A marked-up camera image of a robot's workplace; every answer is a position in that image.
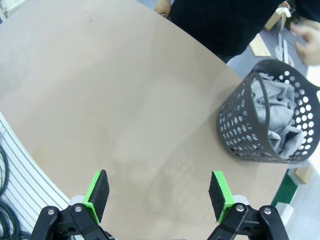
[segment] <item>bolt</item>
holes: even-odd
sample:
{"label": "bolt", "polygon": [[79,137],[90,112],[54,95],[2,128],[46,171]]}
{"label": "bolt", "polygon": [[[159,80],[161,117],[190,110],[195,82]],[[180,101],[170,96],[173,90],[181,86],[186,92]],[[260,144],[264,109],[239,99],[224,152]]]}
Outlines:
{"label": "bolt", "polygon": [[49,210],[48,210],[48,214],[49,214],[49,215],[52,215],[52,214],[54,214],[54,213],[55,213],[55,210],[53,210],[53,209],[49,209]]}
{"label": "bolt", "polygon": [[81,210],[82,210],[82,207],[80,207],[80,206],[76,206],[75,208],[74,208],[74,210],[78,213],[78,212],[81,212]]}
{"label": "bolt", "polygon": [[265,209],[264,209],[264,213],[265,214],[271,214],[271,209],[270,208],[268,208],[268,207],[266,207]]}
{"label": "bolt", "polygon": [[243,212],[244,210],[245,210],[245,208],[244,208],[244,206],[242,206],[242,205],[237,205],[236,206],[236,210],[238,211],[238,212]]}

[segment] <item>beige tabletop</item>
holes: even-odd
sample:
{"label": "beige tabletop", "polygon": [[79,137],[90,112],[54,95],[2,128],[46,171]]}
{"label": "beige tabletop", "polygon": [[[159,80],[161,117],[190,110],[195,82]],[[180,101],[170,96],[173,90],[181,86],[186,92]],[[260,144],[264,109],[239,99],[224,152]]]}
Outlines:
{"label": "beige tabletop", "polygon": [[134,0],[32,0],[0,35],[0,111],[68,197],[106,169],[102,226],[118,239],[207,239],[213,170],[270,204],[287,166],[234,159],[217,138],[241,80],[163,17]]}

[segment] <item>blurred hand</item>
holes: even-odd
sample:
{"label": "blurred hand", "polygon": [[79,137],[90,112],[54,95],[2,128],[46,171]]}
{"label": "blurred hand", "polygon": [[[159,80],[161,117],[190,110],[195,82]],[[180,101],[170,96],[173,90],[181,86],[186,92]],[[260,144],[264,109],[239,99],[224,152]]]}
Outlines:
{"label": "blurred hand", "polygon": [[302,36],[306,45],[296,43],[296,52],[306,65],[320,65],[320,31],[310,26],[291,24],[291,31]]}
{"label": "blurred hand", "polygon": [[158,0],[154,11],[156,11],[160,15],[164,15],[164,17],[167,19],[171,11],[170,0]]}

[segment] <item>gray cloth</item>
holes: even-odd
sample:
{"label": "gray cloth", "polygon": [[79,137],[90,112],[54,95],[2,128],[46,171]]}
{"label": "gray cloth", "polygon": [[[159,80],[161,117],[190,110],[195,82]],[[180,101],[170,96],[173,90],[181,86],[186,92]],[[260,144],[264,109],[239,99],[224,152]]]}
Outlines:
{"label": "gray cloth", "polygon": [[[301,146],[304,135],[302,130],[292,126],[294,115],[294,93],[292,85],[272,81],[261,73],[270,106],[269,142],[273,149],[284,159],[292,155]],[[259,81],[251,86],[255,110],[260,123],[266,120],[264,95]]]}

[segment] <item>gray plastic basket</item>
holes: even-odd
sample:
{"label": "gray plastic basket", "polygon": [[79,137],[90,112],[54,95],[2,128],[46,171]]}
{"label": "gray plastic basket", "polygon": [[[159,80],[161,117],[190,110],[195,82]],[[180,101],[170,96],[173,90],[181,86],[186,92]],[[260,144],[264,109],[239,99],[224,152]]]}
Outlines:
{"label": "gray plastic basket", "polygon": [[[293,126],[302,129],[304,140],[299,149],[287,159],[281,158],[268,138],[270,122],[269,101],[262,78],[258,73],[273,76],[294,86],[295,111]],[[251,85],[259,81],[266,105],[264,123],[258,120]],[[296,164],[308,159],[320,140],[319,87],[310,83],[288,64],[266,59],[258,62],[240,85],[224,101],[217,116],[217,133],[224,148],[233,156],[246,161]]]}

